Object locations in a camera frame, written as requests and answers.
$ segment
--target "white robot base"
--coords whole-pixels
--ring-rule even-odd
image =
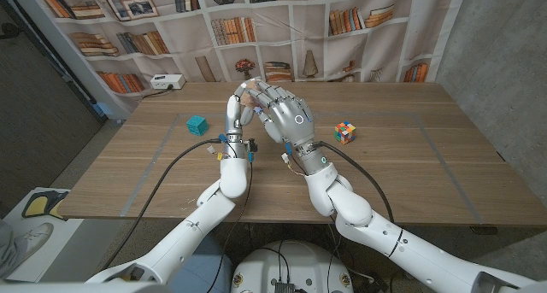
[[[300,292],[327,292],[327,279],[331,292],[353,292],[348,270],[331,253],[312,243],[291,240],[283,241],[279,251],[279,243],[280,241],[260,247],[236,267],[232,278],[232,293],[292,291],[286,289],[293,285],[292,289]],[[268,249],[279,251],[286,258],[289,281],[285,260]]]

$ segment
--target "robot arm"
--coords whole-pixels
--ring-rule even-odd
[[[535,283],[510,272],[458,259],[374,212],[313,143],[313,115],[306,102],[280,87],[262,82],[258,85],[262,92],[249,93],[269,109],[282,139],[297,152],[307,174],[305,179],[314,207],[323,216],[338,212],[336,227],[344,237],[379,251],[437,292],[472,292],[473,284],[484,273],[506,283],[505,291]]]
[[[247,153],[255,152],[250,140],[244,143],[239,99],[249,81],[243,83],[228,99],[226,106],[226,158],[221,160],[221,178],[197,199],[198,208],[178,224],[148,254],[137,260],[111,267],[90,278],[87,283],[103,283],[118,278],[156,281],[166,284],[186,263],[205,236],[219,225],[235,207],[232,202],[247,188]],[[244,111],[249,123],[252,111]]]

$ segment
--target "rubik's cube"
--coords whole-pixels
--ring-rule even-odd
[[[348,121],[344,121],[334,127],[334,137],[341,144],[347,144],[356,138],[356,128]]]

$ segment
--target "bookshelf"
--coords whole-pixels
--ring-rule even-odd
[[[403,81],[406,70],[425,62],[430,65],[426,81],[434,81],[448,38],[441,32],[446,27],[450,31],[455,16],[448,19],[448,15],[457,13],[461,4],[461,0],[278,0],[265,3],[235,0],[232,4],[217,5],[213,0],[198,0],[200,9],[177,13],[174,0],[153,0],[160,16],[118,21],[109,7],[98,0],[94,1],[103,8],[105,17],[89,20],[57,18],[43,0],[37,1],[60,31],[66,34],[100,32],[119,49],[121,55],[117,57],[81,56],[93,69],[131,71],[150,89],[150,79],[155,73],[182,73],[188,81],[204,81],[195,60],[198,56],[207,57],[217,81],[243,80],[244,75],[234,67],[241,58],[252,60],[256,68],[250,73],[263,78],[264,62],[288,62],[295,81],[327,81],[353,73],[355,81],[364,82],[369,80],[371,71],[382,68],[382,81],[398,82]],[[78,3],[83,0],[66,1]],[[370,10],[392,4],[395,4],[395,11],[391,20],[336,36],[330,33],[328,17],[331,10],[357,7],[365,19]],[[253,19],[255,42],[217,44],[211,21],[234,17]],[[171,54],[127,54],[115,35],[150,31],[160,33]],[[307,50],[313,51],[319,71],[313,79],[303,75]],[[356,65],[353,70],[343,72],[342,68],[347,67],[350,60],[355,60]],[[135,94],[121,96],[135,97]]]

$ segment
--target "bookshelf backdrop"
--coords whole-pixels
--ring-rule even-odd
[[[189,82],[242,81],[235,64],[244,58],[256,64],[250,75],[263,78],[276,71],[267,62],[282,62],[277,71],[293,81],[404,82],[407,71],[425,64],[421,81],[431,82],[462,3],[118,0],[115,6],[125,8],[116,12],[114,0],[37,1],[89,68],[102,73],[97,80],[134,74],[142,91],[111,90],[135,99],[149,93],[156,73],[182,73]],[[101,41],[74,38],[86,33]],[[203,57],[209,74],[198,66]]]

